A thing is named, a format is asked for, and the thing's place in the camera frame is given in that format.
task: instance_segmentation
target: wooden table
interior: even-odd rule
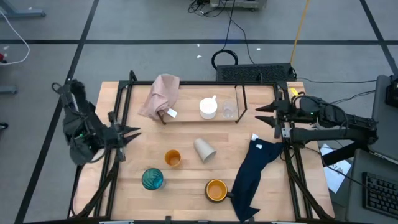
[[[288,83],[297,91],[304,91],[303,83]],[[104,124],[109,124],[107,113],[114,108],[118,82],[103,82],[96,107],[96,113]],[[208,88],[230,88],[230,86],[207,86]],[[203,88],[203,86],[180,86],[180,88]],[[271,86],[245,86],[248,110],[241,121],[205,123],[168,123],[152,121],[137,114],[150,90],[149,85],[133,86],[127,125],[140,127],[142,134],[126,147],[127,161],[120,164],[118,182],[111,218],[133,220],[164,220],[171,215],[173,220],[236,221],[236,214],[229,199],[214,204],[204,196],[204,187],[211,179],[222,179],[232,188],[238,169],[248,151],[252,133],[269,142],[274,139],[274,130],[256,118],[260,113],[255,108],[274,100]],[[193,148],[196,138],[206,139],[217,155],[203,164]],[[307,145],[318,149],[316,142]],[[182,155],[179,169],[170,168],[164,162],[164,154],[178,149]],[[320,156],[302,149],[302,160],[309,191],[325,211],[334,216],[328,187]],[[93,196],[100,181],[103,161],[87,164],[80,177],[74,202],[76,212],[82,210]],[[167,180],[164,189],[150,191],[141,184],[141,177],[148,168],[160,169]],[[305,217],[302,194],[298,190],[300,211]],[[104,194],[107,202],[108,192]],[[261,172],[261,181],[251,203],[261,211],[255,214],[256,221],[294,220],[288,174],[284,161],[277,158]],[[101,214],[104,214],[103,203]]]

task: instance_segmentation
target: white paper cup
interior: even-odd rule
[[[208,162],[210,159],[216,156],[216,150],[209,145],[204,139],[198,138],[193,142],[193,147],[199,154],[203,163]]]
[[[200,116],[203,119],[213,119],[217,112],[216,96],[204,98],[199,103]]]

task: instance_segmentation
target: dark blue cloth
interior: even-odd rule
[[[258,144],[262,145],[262,149],[256,147]],[[261,171],[279,156],[282,149],[282,143],[273,144],[261,139],[250,141],[248,153],[239,168],[231,191],[234,195],[231,199],[232,205],[241,222],[259,211],[259,209],[251,208],[250,203],[260,183]]]

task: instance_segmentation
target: blue glass cup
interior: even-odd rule
[[[147,169],[142,175],[141,181],[147,190],[161,189],[165,185],[162,172],[156,168]]]

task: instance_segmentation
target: pink towel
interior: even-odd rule
[[[180,78],[174,75],[159,75],[150,89],[150,93],[138,114],[158,120],[177,101]]]

